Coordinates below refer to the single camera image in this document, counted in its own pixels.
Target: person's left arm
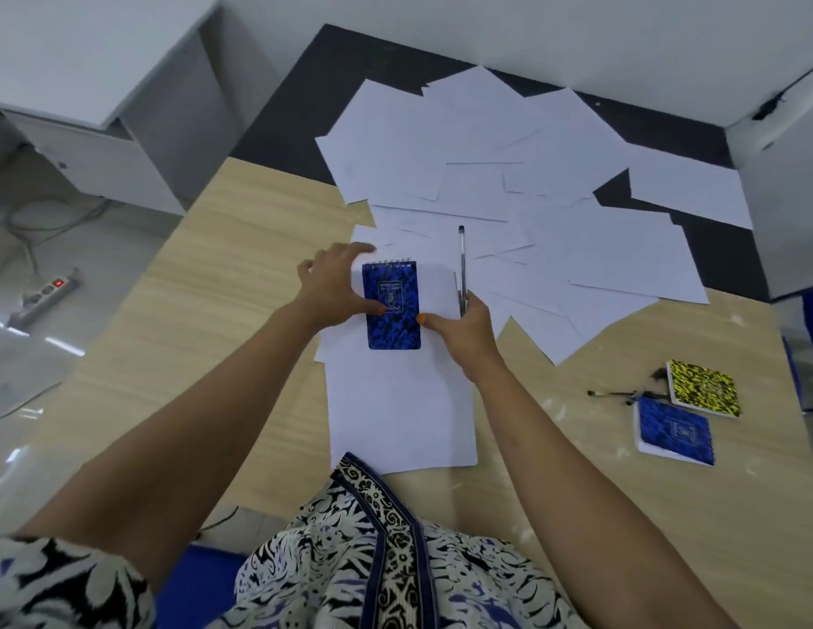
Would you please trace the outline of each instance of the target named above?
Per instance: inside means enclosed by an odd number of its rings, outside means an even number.
[[[299,264],[301,291],[231,356],[85,464],[17,534],[128,559],[158,592],[243,465],[296,360],[322,328],[384,306],[351,289],[365,243]]]

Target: white desk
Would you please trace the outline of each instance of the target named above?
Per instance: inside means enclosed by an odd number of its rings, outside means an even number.
[[[0,109],[87,194],[182,213],[239,135],[197,30],[218,0],[0,0]]]

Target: blue notepad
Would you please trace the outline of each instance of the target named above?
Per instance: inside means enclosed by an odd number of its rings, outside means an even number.
[[[633,436],[640,452],[715,465],[709,420],[694,412],[640,397],[633,404]]]
[[[419,349],[418,269],[414,261],[363,265],[363,294],[386,306],[384,315],[367,315],[369,348]]]

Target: yellow notepad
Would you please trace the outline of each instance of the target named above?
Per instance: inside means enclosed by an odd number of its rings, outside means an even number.
[[[733,379],[711,368],[670,359],[668,368],[671,403],[725,417],[740,417]]]

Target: white tabletop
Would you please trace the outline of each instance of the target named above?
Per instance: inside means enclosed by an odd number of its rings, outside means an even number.
[[[0,108],[105,129],[217,0],[0,0]]]

